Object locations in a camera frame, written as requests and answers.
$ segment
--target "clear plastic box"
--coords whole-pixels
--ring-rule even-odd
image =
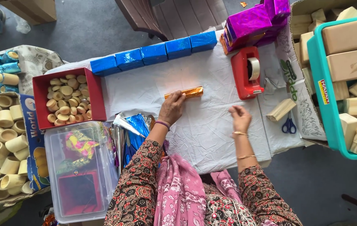
[[[118,183],[107,128],[88,121],[49,129],[45,147],[57,221],[105,218]]]

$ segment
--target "gold bangle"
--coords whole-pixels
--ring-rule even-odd
[[[239,134],[239,135],[245,135],[245,136],[248,136],[248,134],[245,134],[245,133],[243,133],[243,132],[238,132],[238,131],[236,131],[236,132],[233,132],[234,134]]]
[[[243,158],[249,158],[249,157],[256,157],[255,155],[249,154],[249,155],[244,155],[241,157],[238,157],[237,160],[243,159]]]

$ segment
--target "sleeve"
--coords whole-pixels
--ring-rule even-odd
[[[161,146],[146,140],[122,170],[108,206],[104,226],[153,225],[156,203],[157,165]]]
[[[259,165],[239,172],[238,181],[242,202],[254,215],[257,225],[270,220],[279,226],[302,226]]]

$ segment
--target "teal plastic crate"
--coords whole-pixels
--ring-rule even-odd
[[[331,149],[340,151],[342,156],[357,160],[357,154],[346,149],[332,79],[326,60],[325,47],[322,41],[322,29],[353,21],[357,21],[357,17],[321,24],[315,29],[314,36],[307,41],[307,49],[328,145]]]

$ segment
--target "table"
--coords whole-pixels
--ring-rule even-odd
[[[222,32],[216,32],[217,39]],[[261,81],[268,78],[280,84],[283,78],[278,73],[280,67],[274,45],[259,48],[259,51]],[[263,93],[258,98],[241,101],[235,87],[231,56],[224,54],[218,42],[210,51],[102,78],[108,120],[119,112],[125,116],[140,112],[157,116],[164,94],[203,86],[202,98],[186,100],[183,116],[167,135],[170,141],[168,154],[180,154],[198,173],[236,166],[235,146],[231,138],[232,119],[227,111],[231,105],[242,105],[252,114],[248,134],[257,160],[263,166],[269,164],[272,155],[304,145],[298,134],[282,133],[284,122],[273,123],[265,116],[287,98],[286,88],[279,86],[271,89],[270,95]],[[90,61],[94,59],[65,64],[46,74],[78,67],[90,69]]]

